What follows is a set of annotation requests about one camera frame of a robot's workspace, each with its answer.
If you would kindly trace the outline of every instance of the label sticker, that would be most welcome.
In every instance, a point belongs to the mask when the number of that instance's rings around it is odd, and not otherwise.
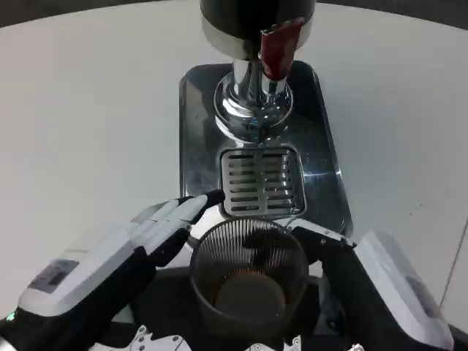
[[[55,260],[36,276],[28,287],[51,294],[77,266],[77,261]]]

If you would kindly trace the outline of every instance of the stainless steel drip tray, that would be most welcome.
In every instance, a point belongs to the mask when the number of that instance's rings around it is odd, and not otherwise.
[[[302,173],[296,152],[236,148],[221,154],[221,185],[228,216],[281,217],[304,212]]]
[[[294,105],[286,130],[252,147],[226,137],[215,122],[214,91],[231,69],[197,66],[181,81],[181,195],[221,187],[227,195],[219,208],[206,211],[192,235],[199,238],[233,216],[300,216],[350,235],[350,211],[314,70],[293,63],[287,82]]]

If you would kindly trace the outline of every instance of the metal base plate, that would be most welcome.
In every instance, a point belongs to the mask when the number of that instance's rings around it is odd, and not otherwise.
[[[222,187],[222,155],[226,150],[252,148],[252,144],[228,138],[216,125],[214,92],[219,81],[231,70],[230,64],[197,66],[181,81],[181,196],[196,196]],[[294,96],[294,105],[286,129],[278,137],[255,146],[289,148],[297,156],[303,184],[303,210],[280,216],[299,216],[334,232],[350,235],[350,210],[318,78],[308,64],[295,61],[287,83]],[[224,211],[223,206],[212,208],[192,228],[192,235],[199,238],[213,225],[232,215],[228,210]]]

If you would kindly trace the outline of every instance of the white tabletop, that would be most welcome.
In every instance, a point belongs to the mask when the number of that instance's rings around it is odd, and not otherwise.
[[[0,29],[0,315],[87,227],[179,194],[178,82],[230,59],[197,1]],[[468,32],[318,4],[317,70],[356,238],[395,235],[441,301],[468,216]]]

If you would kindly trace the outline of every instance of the drip tray grate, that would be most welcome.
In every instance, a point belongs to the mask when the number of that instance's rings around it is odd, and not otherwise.
[[[229,216],[291,216],[306,209],[301,167],[291,148],[238,148],[221,155]]]

